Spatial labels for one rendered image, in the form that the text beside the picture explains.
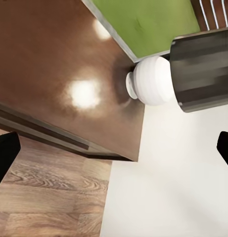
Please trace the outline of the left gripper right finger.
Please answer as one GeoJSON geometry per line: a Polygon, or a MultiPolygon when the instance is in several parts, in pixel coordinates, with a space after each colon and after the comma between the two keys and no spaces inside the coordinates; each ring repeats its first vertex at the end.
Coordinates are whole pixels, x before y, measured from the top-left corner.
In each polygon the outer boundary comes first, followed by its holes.
{"type": "Polygon", "coordinates": [[[228,132],[222,131],[217,142],[217,150],[228,165],[228,132]]]}

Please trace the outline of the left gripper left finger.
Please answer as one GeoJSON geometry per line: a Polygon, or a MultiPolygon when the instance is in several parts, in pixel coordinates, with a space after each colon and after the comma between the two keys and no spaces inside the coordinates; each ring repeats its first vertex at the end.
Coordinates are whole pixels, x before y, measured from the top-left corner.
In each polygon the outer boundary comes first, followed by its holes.
{"type": "Polygon", "coordinates": [[[16,131],[0,135],[0,183],[21,150],[16,131]]]}

